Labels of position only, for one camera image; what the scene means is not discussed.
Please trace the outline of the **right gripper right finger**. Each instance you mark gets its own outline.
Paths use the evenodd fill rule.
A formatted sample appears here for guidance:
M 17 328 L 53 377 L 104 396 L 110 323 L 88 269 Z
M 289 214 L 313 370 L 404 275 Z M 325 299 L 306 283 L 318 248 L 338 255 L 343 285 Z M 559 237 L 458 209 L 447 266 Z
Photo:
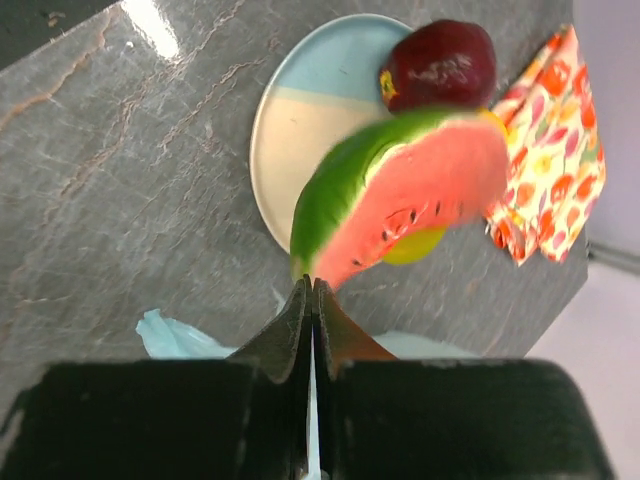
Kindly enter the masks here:
M 324 478 L 334 479 L 338 421 L 332 384 L 340 368 L 352 361 L 395 361 L 397 357 L 344 312 L 332 288 L 319 278 L 313 284 L 312 319 L 320 468 Z

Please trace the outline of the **red fake apple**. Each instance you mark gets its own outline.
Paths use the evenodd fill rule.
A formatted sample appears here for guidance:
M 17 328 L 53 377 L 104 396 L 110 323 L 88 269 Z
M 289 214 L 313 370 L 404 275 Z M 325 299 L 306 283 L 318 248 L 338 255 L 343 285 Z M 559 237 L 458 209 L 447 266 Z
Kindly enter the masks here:
M 497 81 L 494 44 L 476 23 L 436 20 L 398 42 L 378 77 L 392 113 L 427 105 L 486 107 Z

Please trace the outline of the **fake watermelon slice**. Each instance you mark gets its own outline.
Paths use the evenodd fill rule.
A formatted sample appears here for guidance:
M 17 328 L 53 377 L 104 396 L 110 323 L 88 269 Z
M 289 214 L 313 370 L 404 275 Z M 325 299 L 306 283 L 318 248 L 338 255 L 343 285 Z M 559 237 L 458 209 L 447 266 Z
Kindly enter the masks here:
M 478 110 L 430 107 L 376 121 L 337 143 L 301 190 L 293 279 L 338 288 L 415 231 L 485 216 L 507 188 L 507 139 Z

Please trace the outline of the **light blue plastic bag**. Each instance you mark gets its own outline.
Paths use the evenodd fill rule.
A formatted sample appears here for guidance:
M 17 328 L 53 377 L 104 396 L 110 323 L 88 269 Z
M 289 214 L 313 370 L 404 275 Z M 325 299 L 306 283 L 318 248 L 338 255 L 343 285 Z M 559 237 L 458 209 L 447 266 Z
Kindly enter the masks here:
M 136 332 L 150 357 L 154 359 L 221 359 L 236 350 L 221 345 L 216 339 L 195 327 L 173 318 L 165 318 L 158 309 L 144 313 Z M 400 359 L 471 358 L 473 355 L 453 345 L 400 331 L 388 331 L 373 341 Z M 310 427 L 308 429 L 308 468 L 303 479 L 326 479 L 320 468 L 319 427 L 315 386 L 315 368 L 310 368 Z

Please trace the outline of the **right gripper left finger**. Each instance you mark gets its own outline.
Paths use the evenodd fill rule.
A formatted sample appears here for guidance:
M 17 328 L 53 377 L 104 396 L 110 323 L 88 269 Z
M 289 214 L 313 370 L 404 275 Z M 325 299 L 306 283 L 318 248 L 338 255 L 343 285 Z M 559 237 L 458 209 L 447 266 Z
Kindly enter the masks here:
M 280 313 L 230 357 L 252 368 L 239 479 L 300 479 L 308 471 L 312 293 L 304 275 Z

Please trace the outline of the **yellow fake lemon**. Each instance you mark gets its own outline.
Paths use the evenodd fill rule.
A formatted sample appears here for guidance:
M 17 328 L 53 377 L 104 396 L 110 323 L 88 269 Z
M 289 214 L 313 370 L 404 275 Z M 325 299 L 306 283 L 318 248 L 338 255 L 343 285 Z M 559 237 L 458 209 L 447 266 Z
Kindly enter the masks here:
M 503 134 L 505 139 L 508 138 L 508 135 L 509 135 L 508 128 L 506 127 L 503 120 L 498 115 L 496 115 L 494 112 L 486 108 L 479 109 L 477 113 L 483 118 L 485 118 L 486 120 L 490 121 Z

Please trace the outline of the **yellow fake mango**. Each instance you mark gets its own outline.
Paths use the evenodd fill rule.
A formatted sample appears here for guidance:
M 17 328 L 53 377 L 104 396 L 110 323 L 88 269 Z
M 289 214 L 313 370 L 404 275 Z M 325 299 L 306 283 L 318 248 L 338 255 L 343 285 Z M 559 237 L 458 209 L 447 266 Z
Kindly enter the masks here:
M 407 234 L 383 256 L 382 261 L 391 265 L 418 262 L 435 249 L 446 231 L 446 228 L 430 228 Z

